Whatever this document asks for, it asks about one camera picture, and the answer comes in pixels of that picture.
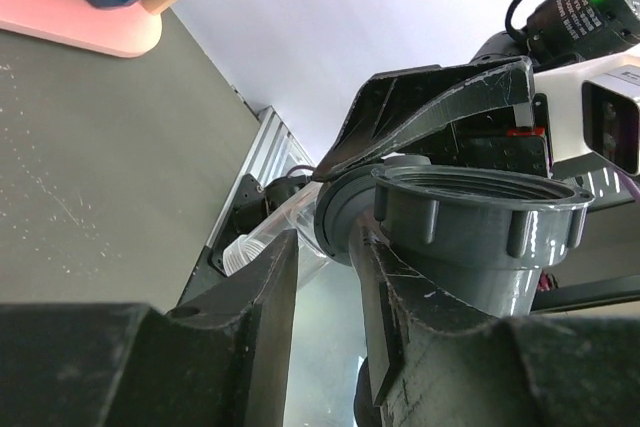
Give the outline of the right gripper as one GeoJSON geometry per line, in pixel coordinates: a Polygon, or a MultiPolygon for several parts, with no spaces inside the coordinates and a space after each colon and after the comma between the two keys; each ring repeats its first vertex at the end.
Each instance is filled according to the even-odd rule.
{"type": "Polygon", "coordinates": [[[402,148],[404,154],[425,156],[436,165],[549,178],[548,102],[545,95],[533,94],[529,59],[375,74],[356,93],[312,179],[333,181],[402,148]],[[533,124],[518,126],[512,106],[532,99],[533,124]]]}

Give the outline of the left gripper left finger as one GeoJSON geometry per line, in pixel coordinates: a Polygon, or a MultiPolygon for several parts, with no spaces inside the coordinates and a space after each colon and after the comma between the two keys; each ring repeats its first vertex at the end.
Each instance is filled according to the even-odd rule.
{"type": "Polygon", "coordinates": [[[160,313],[5,304],[5,426],[279,426],[297,279],[284,247],[160,313]]]}

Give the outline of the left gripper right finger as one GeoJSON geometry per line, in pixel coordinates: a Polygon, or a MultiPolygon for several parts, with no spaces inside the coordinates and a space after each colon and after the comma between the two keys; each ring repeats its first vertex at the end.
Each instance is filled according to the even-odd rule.
{"type": "Polygon", "coordinates": [[[633,317],[495,318],[357,230],[367,356],[361,426],[635,426],[633,317]]]}

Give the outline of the grey plastic pipe fitting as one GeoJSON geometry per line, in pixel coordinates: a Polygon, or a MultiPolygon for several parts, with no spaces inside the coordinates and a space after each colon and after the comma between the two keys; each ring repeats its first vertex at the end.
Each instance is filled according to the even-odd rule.
{"type": "Polygon", "coordinates": [[[524,317],[543,271],[580,243],[592,202],[545,177],[391,159],[325,183],[314,230],[326,254],[357,272],[357,230],[368,227],[458,300],[524,317]]]}

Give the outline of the clear trap with grey nut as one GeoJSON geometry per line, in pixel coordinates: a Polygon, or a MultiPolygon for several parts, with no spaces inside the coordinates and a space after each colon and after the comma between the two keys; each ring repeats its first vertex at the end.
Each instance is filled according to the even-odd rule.
{"type": "Polygon", "coordinates": [[[320,190],[320,183],[310,182],[247,234],[240,234],[223,250],[224,273],[234,276],[284,247],[285,256],[294,261],[297,290],[309,284],[330,263],[314,231],[320,190]]]}

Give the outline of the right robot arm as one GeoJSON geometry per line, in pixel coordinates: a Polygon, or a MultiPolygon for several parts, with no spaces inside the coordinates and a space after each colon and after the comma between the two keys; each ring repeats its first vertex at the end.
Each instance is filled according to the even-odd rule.
{"type": "Polygon", "coordinates": [[[571,177],[578,161],[639,173],[639,0],[545,0],[464,65],[377,73],[313,172],[329,182],[390,154],[571,177]]]}

